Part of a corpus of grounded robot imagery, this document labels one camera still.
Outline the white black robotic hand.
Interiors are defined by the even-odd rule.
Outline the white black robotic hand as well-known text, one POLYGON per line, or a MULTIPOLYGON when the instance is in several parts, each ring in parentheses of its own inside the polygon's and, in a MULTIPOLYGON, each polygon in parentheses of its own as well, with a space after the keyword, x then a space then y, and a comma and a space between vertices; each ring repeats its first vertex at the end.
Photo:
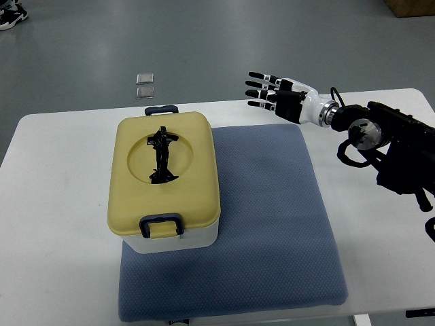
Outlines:
POLYGON ((245 92, 252 97, 247 104, 272 111, 280 118, 295 124, 312 123, 321 127, 331 125, 338 103, 322 97, 317 90, 289 78, 280 78, 258 72, 249 72, 250 87, 245 92))

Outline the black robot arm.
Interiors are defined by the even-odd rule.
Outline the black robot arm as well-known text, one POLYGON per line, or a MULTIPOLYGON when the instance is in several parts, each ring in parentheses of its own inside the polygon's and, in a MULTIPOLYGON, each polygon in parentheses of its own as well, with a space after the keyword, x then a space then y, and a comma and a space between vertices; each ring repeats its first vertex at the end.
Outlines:
POLYGON ((377 185, 413 194, 421 211, 431 211, 426 194, 434 193, 434 128, 376 101, 346 105, 336 88, 330 95, 340 105, 331 108, 326 122, 348 134, 338 146, 338 159, 356 168, 373 166, 377 185))

